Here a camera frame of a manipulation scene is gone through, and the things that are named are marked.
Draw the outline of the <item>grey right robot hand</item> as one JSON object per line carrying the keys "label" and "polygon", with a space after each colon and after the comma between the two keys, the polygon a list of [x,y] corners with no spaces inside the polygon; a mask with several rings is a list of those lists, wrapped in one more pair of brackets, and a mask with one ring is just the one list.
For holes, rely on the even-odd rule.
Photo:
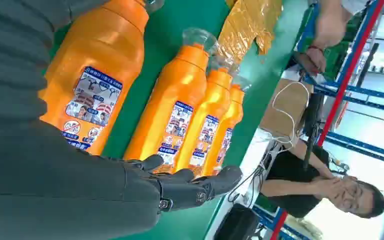
{"label": "grey right robot hand", "polygon": [[0,240],[108,240],[152,229],[162,212],[196,208],[231,191],[237,166],[194,178],[153,174],[159,155],[113,160],[70,146],[39,121],[0,122]]}

